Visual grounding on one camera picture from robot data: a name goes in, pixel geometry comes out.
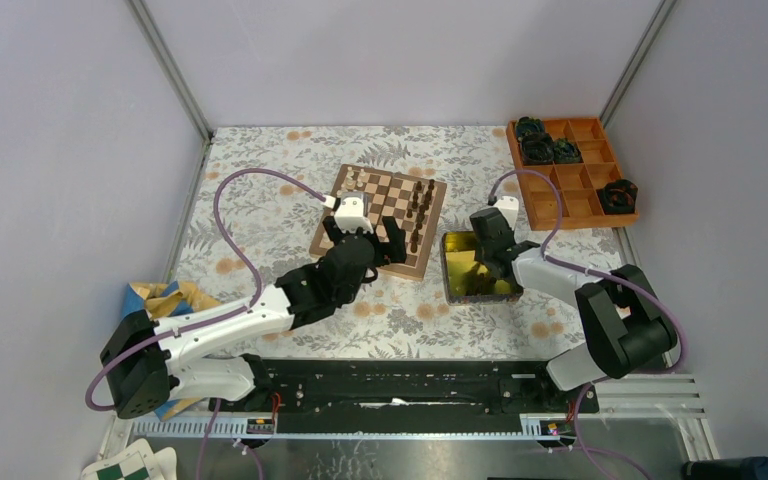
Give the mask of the yellow tin box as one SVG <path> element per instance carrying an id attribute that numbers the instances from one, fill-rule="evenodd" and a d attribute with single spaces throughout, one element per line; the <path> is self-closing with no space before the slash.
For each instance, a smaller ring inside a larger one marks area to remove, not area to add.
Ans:
<path id="1" fill-rule="evenodd" d="M 471 231 L 446 232 L 441 263 L 447 302 L 453 305 L 516 302 L 523 288 L 491 275 L 475 260 L 477 239 Z"/>

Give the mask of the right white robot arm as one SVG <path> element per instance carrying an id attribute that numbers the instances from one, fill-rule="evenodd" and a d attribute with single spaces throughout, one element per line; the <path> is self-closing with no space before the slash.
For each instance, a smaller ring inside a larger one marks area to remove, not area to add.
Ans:
<path id="1" fill-rule="evenodd" d="M 679 343 L 679 330 L 638 267 L 605 273 L 551 257 L 537 243 L 518 243 L 508 216 L 496 207 L 472 214 L 470 223 L 475 260 L 493 277 L 578 310 L 585 342 L 549 360 L 533 386 L 543 410 L 557 412 L 572 400 L 573 389 L 605 377 L 620 379 Z"/>

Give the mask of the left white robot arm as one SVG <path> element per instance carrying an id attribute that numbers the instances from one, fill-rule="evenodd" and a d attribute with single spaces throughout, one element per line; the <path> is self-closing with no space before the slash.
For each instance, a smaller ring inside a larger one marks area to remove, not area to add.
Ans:
<path id="1" fill-rule="evenodd" d="M 378 268 L 405 262 L 406 232 L 392 216 L 377 233 L 340 233 L 323 222 L 334 242 L 316 262 L 293 269 L 265 287 L 256 300 L 239 300 L 197 313 L 153 319 L 147 310 L 126 315 L 100 353 L 102 370 L 85 395 L 108 384 L 110 410 L 121 419 L 146 415 L 170 400 L 216 398 L 256 411 L 269 401 L 269 376 L 252 355 L 220 359 L 241 341 L 292 331 L 332 316 L 353 302 Z"/>

